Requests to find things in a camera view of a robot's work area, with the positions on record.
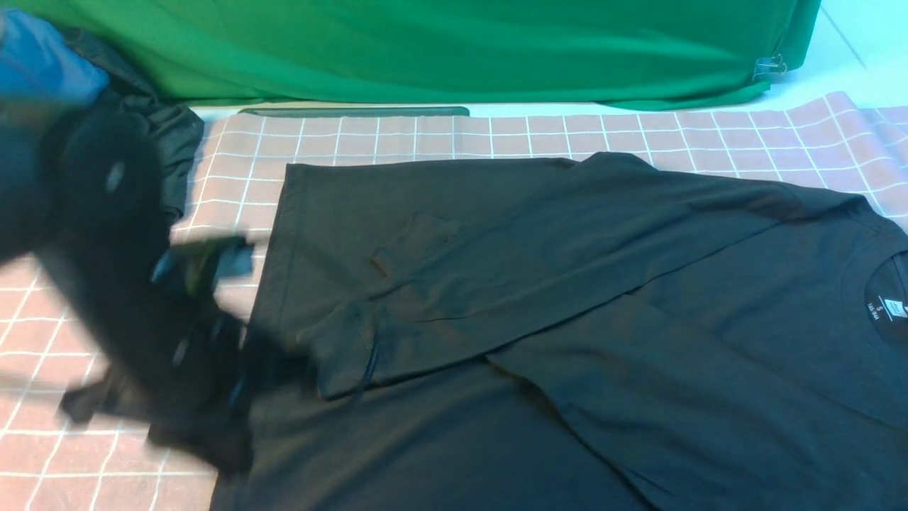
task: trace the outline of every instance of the green fabric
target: green fabric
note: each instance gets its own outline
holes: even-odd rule
[[[196,104],[743,103],[799,66],[820,0],[13,0]]]

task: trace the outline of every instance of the black fabric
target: black fabric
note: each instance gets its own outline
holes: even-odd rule
[[[288,169],[253,319],[319,370],[212,509],[908,506],[908,339],[865,303],[908,237],[862,197],[614,154],[364,170]]]
[[[158,147],[163,164],[162,205],[173,224],[188,205],[189,174],[204,135],[204,122],[187,105],[161,101],[152,84],[107,43],[81,28],[57,26],[66,45],[111,78],[97,102],[128,114]]]

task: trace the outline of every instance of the black clothing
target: black clothing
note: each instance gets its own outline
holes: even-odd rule
[[[189,106],[161,101],[149,80],[99,37],[81,28],[56,28],[71,50],[110,76],[97,103],[128,114],[158,147],[164,177],[162,207],[168,220],[176,223],[186,213],[189,174],[205,123]]]
[[[290,165],[253,320],[318,374],[212,509],[900,509],[902,252],[859,195],[631,155]]]

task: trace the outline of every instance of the neckline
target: neckline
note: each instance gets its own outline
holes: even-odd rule
[[[872,338],[883,342],[880,332],[867,317],[865,295],[873,274],[886,261],[908,252],[908,237],[901,229],[884,232],[865,245],[845,270],[842,285],[843,317],[851,317],[858,338]]]

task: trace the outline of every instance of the pink grid mat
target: pink grid mat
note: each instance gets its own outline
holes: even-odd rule
[[[195,208],[177,237],[238,225],[268,232],[289,162],[582,159],[607,150],[635,153],[664,170],[865,194],[878,212],[908,227],[908,107],[862,111],[844,94],[750,114],[304,121],[235,115],[208,128],[193,181]],[[219,292],[244,316],[263,257],[256,256],[252,278]],[[183,456],[145,450],[140,426],[97,420],[80,433],[55,418],[64,387],[96,375],[104,361],[29,260],[0,271],[0,324],[0,508],[207,509],[213,473]]]

